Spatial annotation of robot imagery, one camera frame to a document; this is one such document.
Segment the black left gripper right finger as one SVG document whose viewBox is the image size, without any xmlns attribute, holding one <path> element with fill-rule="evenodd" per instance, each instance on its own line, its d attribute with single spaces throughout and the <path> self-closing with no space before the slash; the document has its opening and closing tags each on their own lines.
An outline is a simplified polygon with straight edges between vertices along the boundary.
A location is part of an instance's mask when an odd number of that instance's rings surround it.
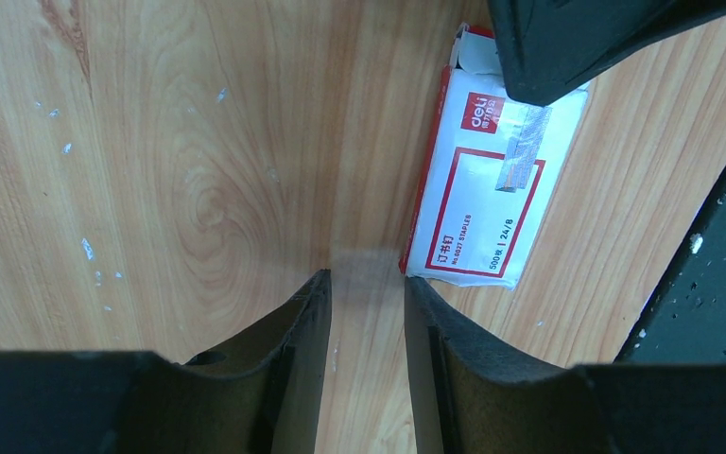
<svg viewBox="0 0 726 454">
<path fill-rule="evenodd" d="M 561 368 L 405 280 L 421 453 L 726 453 L 726 364 Z"/>
</svg>

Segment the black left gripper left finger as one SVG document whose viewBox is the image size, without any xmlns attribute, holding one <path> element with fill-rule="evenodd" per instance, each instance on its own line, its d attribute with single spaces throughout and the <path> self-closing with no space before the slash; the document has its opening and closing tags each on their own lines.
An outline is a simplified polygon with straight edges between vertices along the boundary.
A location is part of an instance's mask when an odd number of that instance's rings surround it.
<svg viewBox="0 0 726 454">
<path fill-rule="evenodd" d="M 0 352 L 0 453 L 310 453 L 331 274 L 185 363 L 151 351 Z"/>
</svg>

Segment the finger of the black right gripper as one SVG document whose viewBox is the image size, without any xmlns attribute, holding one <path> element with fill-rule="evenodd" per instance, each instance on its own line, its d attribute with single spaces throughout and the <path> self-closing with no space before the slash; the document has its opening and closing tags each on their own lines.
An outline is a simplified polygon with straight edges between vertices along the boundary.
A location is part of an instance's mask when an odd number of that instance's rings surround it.
<svg viewBox="0 0 726 454">
<path fill-rule="evenodd" d="M 492 0 L 506 90 L 549 105 L 634 52 L 726 15 L 726 0 Z"/>
</svg>

